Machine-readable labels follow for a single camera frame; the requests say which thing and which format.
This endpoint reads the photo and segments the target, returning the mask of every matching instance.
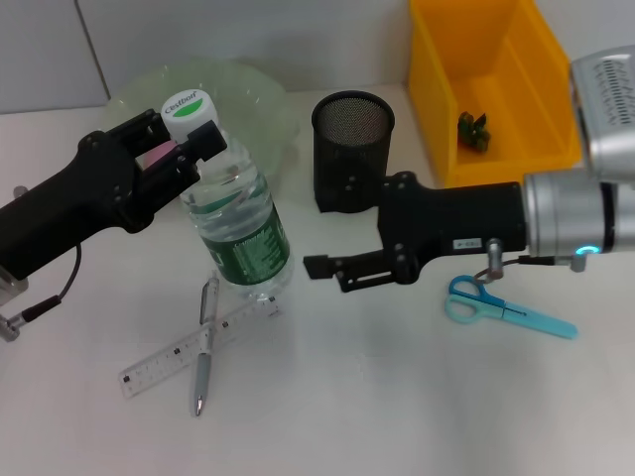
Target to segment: ruler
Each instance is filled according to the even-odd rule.
[[[147,357],[119,373],[119,384],[126,399],[163,382],[187,367],[201,352],[201,338],[212,334],[213,354],[227,344],[237,341],[250,329],[281,313],[274,297],[251,301],[232,310],[215,322],[208,322],[196,332]]]

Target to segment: pink object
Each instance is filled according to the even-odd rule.
[[[155,147],[152,151],[146,152],[143,156],[143,168],[147,169],[162,156],[177,146],[175,141],[164,142],[162,145]]]

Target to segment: clear plastic bowl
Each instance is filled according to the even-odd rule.
[[[278,171],[298,134],[298,119],[282,85],[239,62],[192,59],[138,76],[110,99],[102,127],[111,129],[150,108],[159,111],[170,96],[185,89],[202,89],[211,96],[220,127],[245,145],[261,173]]]

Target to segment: scissor handle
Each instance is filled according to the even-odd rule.
[[[472,293],[466,293],[464,291],[458,290],[456,288],[456,285],[458,285],[459,283],[470,283],[476,288],[477,293],[472,294]],[[463,296],[464,298],[476,299],[476,300],[480,300],[481,302],[485,302],[487,304],[497,305],[499,307],[505,307],[505,301],[503,299],[488,293],[485,290],[485,286],[475,282],[472,276],[463,275],[463,276],[457,276],[456,278],[454,278],[449,284],[449,293],[450,295]]]
[[[454,310],[453,304],[457,302],[474,309],[474,314],[463,315]],[[465,297],[459,295],[449,295],[445,299],[445,314],[459,324],[473,324],[483,317],[501,318],[503,309],[496,305],[488,304],[473,297]]]

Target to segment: blue indicator light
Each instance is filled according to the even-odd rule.
[[[581,248],[578,248],[577,251],[575,251],[575,253],[577,255],[596,255],[597,253],[600,253],[602,250],[599,248],[599,246],[582,246]]]

